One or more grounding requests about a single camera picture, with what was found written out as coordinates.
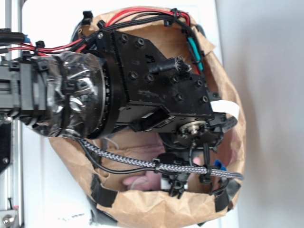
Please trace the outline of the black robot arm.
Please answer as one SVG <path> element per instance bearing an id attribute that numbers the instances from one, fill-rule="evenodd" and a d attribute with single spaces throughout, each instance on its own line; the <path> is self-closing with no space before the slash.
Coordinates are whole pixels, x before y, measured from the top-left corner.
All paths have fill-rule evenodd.
<path id="1" fill-rule="evenodd" d="M 100 32 L 84 53 L 0 63 L 0 122 L 18 119 L 46 137 L 98 139 L 128 127 L 176 149 L 214 148 L 238 115 L 181 57 L 122 32 Z"/>

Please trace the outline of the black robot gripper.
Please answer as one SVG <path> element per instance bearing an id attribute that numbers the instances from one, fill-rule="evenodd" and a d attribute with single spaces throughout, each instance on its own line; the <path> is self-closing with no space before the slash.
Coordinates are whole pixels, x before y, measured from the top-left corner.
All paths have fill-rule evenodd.
<path id="1" fill-rule="evenodd" d="M 158 133 L 170 150 L 215 148 L 235 126 L 203 74 L 166 58 L 149 40 L 118 31 L 96 41 L 106 84 L 103 134 L 115 127 Z"/>

